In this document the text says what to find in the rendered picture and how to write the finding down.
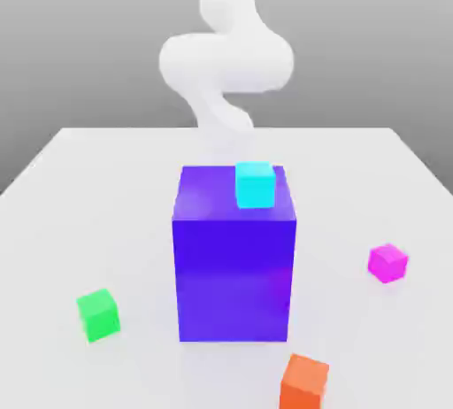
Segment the small cyan cube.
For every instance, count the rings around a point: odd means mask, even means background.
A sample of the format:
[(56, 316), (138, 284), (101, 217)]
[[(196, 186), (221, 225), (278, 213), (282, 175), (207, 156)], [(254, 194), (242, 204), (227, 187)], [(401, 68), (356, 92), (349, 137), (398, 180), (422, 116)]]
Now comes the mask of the small cyan cube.
[(235, 198), (240, 209), (268, 209), (275, 204), (276, 173), (265, 161), (239, 162), (234, 167)]

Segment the small magenta cube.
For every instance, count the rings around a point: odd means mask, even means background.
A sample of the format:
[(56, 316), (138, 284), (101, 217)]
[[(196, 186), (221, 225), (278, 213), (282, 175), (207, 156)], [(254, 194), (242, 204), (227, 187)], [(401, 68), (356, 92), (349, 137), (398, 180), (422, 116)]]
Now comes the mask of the small magenta cube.
[(406, 274), (409, 256), (391, 243), (372, 248), (367, 270), (382, 283), (395, 282)]

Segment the small green cube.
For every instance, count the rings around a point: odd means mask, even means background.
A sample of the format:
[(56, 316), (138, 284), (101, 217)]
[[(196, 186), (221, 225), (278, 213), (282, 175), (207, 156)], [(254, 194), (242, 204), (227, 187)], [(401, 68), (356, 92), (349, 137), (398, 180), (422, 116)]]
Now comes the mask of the small green cube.
[(120, 331), (118, 306), (107, 289), (77, 299), (83, 331), (89, 343)]

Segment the small orange cube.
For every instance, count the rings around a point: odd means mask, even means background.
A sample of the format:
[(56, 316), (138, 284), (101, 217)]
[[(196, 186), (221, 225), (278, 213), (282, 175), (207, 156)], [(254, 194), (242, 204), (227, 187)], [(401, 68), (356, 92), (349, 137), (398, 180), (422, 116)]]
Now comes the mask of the small orange cube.
[(329, 365), (292, 354), (280, 383), (279, 409), (321, 409)]

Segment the large purple box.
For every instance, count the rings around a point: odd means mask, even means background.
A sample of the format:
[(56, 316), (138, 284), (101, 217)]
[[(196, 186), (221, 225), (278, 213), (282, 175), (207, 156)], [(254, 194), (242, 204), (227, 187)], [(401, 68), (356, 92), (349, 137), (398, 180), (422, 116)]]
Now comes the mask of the large purple box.
[(231, 166), (184, 166), (174, 203), (173, 255), (182, 342), (284, 342), (296, 212), (282, 167), (275, 205), (241, 209)]

